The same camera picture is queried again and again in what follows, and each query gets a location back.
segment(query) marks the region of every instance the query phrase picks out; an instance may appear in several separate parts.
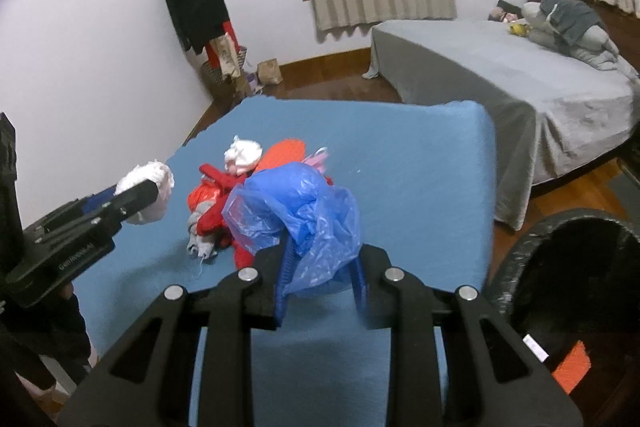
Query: blue tablecloth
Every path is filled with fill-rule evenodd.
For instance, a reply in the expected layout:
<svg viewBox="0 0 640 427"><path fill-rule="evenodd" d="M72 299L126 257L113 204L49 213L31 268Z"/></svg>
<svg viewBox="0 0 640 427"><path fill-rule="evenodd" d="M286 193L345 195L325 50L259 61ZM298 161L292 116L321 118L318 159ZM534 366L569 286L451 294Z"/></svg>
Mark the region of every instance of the blue tablecloth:
<svg viewBox="0 0 640 427"><path fill-rule="evenodd" d="M198 275L199 263L186 253L186 197L200 181L198 166L221 168L236 134L265 149L288 137L304 140L307 152L328 147L328 175L358 200L364 242L384 248L393 264L433 287L453 291L484 282L492 249L495 140L480 105L256 97L168 161L175 188L166 217L142 227L124 225L116 250L77 279L98 351L107 350L166 286L195 291L234 270L226 251ZM351 292L292 298L279 331L252 335L258 427L384 425L390 335L362 328ZM442 350L439 359L444 379Z"/></svg>

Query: bed sheet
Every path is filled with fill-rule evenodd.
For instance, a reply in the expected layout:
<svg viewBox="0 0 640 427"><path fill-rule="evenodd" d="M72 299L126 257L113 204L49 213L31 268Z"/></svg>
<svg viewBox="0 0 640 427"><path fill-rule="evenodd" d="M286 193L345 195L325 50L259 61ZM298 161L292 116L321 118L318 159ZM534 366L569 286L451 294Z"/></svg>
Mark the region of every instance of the bed sheet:
<svg viewBox="0 0 640 427"><path fill-rule="evenodd" d="M428 285L453 291L463 283L483 284L492 251L495 144L480 105L256 97L168 161L175 188L164 219L125 225L116 250L76 280L99 352L168 285L196 291L234 271L232 252L225 251L198 275L198 261L186 253L186 197L200 181L198 166L221 168L236 134L263 147L287 137L303 139L311 152L327 146L328 175L353 191L366 243L384 248L392 263ZM362 328L350 291L292 298L281 330L252 333L256 425L384 425L389 342L388 330ZM442 350L439 358L444 379ZM196 389L198 374L194 381ZM194 411L192 405L191 425Z"/></svg>
<svg viewBox="0 0 640 427"><path fill-rule="evenodd" d="M371 68L420 105L474 100L497 135L495 217L519 230L530 190L622 144L638 86L490 21L388 21L372 31Z"/></svg>

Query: white tissue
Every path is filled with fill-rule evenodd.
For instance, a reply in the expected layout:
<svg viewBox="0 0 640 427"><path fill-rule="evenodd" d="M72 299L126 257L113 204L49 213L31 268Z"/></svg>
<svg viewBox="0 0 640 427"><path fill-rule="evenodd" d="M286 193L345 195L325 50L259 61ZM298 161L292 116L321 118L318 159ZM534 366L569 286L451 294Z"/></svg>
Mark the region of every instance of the white tissue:
<svg viewBox="0 0 640 427"><path fill-rule="evenodd" d="M234 138L225 152L225 169L229 174L239 176L255 169L262 158L262 147L258 142Z"/></svg>
<svg viewBox="0 0 640 427"><path fill-rule="evenodd" d="M146 225L146 223L162 219L166 213L169 198L171 198L171 189L174 188L174 175L171 169L162 162L155 161L142 167L138 165L124 176L116 185L115 195L117 196L145 180L151 180L158 186L158 199L144 210L129 217L127 222L132 225Z"/></svg>

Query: wooden headboard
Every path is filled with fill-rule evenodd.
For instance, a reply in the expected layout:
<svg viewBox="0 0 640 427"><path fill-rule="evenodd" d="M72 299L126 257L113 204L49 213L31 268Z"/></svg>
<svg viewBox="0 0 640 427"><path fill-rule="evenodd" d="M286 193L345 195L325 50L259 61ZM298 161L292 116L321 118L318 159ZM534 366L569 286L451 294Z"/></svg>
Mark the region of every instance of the wooden headboard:
<svg viewBox="0 0 640 427"><path fill-rule="evenodd" d="M584 1L598 12L600 18L607 25L607 31L611 39L620 48L620 54L636 70L640 71L640 19L603 1L581 1Z"/></svg>

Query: trash can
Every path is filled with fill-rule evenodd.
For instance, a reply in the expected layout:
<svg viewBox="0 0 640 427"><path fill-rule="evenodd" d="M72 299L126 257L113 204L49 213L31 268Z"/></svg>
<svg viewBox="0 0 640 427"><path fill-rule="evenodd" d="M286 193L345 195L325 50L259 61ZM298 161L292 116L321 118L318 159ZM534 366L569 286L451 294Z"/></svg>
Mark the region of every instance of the trash can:
<svg viewBox="0 0 640 427"><path fill-rule="evenodd" d="M631 224L586 208L547 217L484 295L546 352L586 426L640 425L640 239Z"/></svg>

